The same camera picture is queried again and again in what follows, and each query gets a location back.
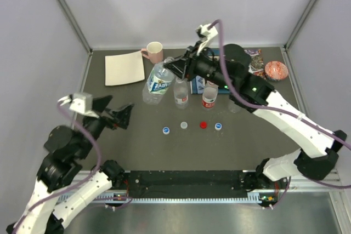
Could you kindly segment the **small blue-cap water bottle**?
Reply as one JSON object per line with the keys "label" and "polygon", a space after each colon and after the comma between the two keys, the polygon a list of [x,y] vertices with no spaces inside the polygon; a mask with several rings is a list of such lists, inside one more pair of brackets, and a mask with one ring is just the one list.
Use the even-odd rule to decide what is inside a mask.
{"label": "small blue-cap water bottle", "polygon": [[166,94],[168,88],[174,80],[174,74],[164,68],[163,64],[174,60],[173,57],[167,57],[164,61],[156,63],[145,83],[142,96],[143,101],[149,105],[157,105]]}

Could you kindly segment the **white-cap red-label bottle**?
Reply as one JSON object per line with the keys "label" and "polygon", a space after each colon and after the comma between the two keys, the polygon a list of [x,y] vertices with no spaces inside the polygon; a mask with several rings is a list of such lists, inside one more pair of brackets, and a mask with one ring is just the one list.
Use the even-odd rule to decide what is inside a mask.
{"label": "white-cap red-label bottle", "polygon": [[175,79],[173,91],[176,107],[181,110],[186,109],[189,104],[189,88],[187,82],[177,77]]}

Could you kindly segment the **red-cap red-label bottle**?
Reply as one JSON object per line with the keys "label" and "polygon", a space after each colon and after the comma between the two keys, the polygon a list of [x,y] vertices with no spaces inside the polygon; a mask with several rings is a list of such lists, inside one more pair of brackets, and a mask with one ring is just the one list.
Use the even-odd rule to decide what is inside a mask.
{"label": "red-cap red-label bottle", "polygon": [[218,86],[207,81],[202,93],[202,106],[205,110],[213,109],[218,95]]}

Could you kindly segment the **red bottle cap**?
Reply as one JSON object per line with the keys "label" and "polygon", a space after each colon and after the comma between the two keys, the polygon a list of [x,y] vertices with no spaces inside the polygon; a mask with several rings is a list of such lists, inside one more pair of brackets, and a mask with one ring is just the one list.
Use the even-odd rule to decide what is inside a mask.
{"label": "red bottle cap", "polygon": [[201,129],[206,129],[207,128],[207,122],[205,122],[205,121],[200,122],[200,128]]}

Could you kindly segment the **clear label-free plastic bottle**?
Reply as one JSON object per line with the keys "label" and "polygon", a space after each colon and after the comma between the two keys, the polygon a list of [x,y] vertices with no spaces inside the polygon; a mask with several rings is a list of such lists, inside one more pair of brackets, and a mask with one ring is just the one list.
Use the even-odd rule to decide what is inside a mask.
{"label": "clear label-free plastic bottle", "polygon": [[229,100],[228,109],[231,113],[238,113],[241,111],[241,107],[238,106],[234,101]]}

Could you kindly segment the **blue white bottle cap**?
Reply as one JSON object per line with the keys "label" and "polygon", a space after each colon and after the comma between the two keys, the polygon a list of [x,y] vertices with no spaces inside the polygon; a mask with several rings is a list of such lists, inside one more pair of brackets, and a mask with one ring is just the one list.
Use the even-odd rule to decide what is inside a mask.
{"label": "blue white bottle cap", "polygon": [[215,130],[221,130],[222,127],[223,127],[223,126],[222,126],[221,123],[216,123],[215,126],[214,126]]}

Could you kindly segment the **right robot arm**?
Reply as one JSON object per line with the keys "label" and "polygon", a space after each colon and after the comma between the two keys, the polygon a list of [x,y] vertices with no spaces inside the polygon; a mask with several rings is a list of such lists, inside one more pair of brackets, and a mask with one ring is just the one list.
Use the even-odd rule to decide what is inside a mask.
{"label": "right robot arm", "polygon": [[223,58],[210,48],[189,46],[186,52],[166,61],[164,68],[190,81],[196,76],[231,91],[230,99],[241,108],[264,119],[287,135],[299,150],[278,158],[266,158],[256,169],[256,182],[263,188],[295,175],[322,182],[335,168],[338,151],[346,144],[346,133],[332,132],[312,122],[294,108],[265,79],[249,71],[251,56],[237,44],[226,44]]}

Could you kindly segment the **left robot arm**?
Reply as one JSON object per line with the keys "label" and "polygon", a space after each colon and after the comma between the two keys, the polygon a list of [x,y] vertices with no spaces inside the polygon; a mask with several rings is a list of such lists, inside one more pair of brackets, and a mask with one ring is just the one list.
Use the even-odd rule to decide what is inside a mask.
{"label": "left robot arm", "polygon": [[125,170],[114,160],[102,161],[97,144],[105,128],[127,129],[133,103],[117,110],[108,107],[111,95],[93,98],[87,93],[67,95],[57,102],[83,116],[83,122],[55,127],[44,148],[48,154],[37,172],[31,198],[21,218],[7,233],[64,233],[71,221],[109,189],[128,189]]}

